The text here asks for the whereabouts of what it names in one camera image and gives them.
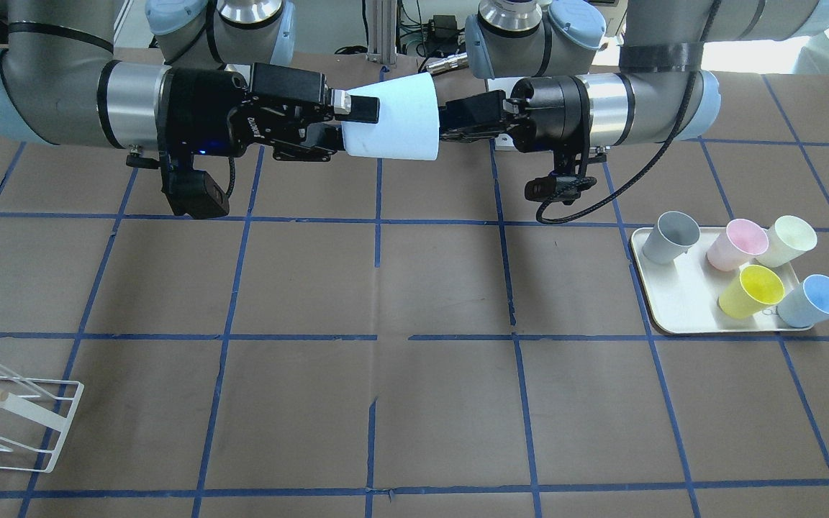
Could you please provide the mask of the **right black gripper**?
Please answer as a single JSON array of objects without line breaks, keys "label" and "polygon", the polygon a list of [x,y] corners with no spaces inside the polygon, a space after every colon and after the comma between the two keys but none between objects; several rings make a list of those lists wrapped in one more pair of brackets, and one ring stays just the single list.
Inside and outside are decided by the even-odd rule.
[{"label": "right black gripper", "polygon": [[270,145],[286,162],[328,162],[345,151],[341,122],[378,124],[381,100],[327,88],[309,70],[256,63],[251,79],[226,70],[174,68],[163,95],[163,149],[239,158]]}]

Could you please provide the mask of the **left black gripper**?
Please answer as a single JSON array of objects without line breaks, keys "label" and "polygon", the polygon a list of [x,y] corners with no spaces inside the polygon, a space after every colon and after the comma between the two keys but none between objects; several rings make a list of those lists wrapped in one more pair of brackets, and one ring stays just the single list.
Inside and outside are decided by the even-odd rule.
[{"label": "left black gripper", "polygon": [[[504,113],[504,99],[513,114]],[[511,92],[488,88],[487,92],[451,99],[438,108],[440,141],[474,143],[484,139],[503,141],[520,152],[590,148],[590,101],[586,86],[576,76],[521,78]],[[494,125],[509,116],[507,129],[494,134]]]}]

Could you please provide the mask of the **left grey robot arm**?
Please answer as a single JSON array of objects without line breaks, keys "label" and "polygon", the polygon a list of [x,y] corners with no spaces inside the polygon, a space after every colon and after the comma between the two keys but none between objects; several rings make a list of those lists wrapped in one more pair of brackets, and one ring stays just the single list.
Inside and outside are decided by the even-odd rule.
[{"label": "left grey robot arm", "polygon": [[705,44],[820,34],[829,1],[631,1],[625,22],[618,72],[592,73],[607,23],[589,2],[481,1],[465,23],[469,68],[516,84],[447,102],[441,140],[508,134],[521,152],[579,152],[699,137],[720,111]]}]

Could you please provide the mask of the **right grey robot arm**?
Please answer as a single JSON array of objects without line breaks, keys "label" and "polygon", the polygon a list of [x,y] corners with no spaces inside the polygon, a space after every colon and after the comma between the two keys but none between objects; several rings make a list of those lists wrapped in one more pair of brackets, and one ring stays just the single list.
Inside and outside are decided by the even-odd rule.
[{"label": "right grey robot arm", "polygon": [[42,145],[240,157],[270,145],[284,160],[327,161],[342,122],[375,124],[379,100],[290,68],[289,1],[148,1],[162,63],[114,54],[115,1],[0,1],[0,135]]}]

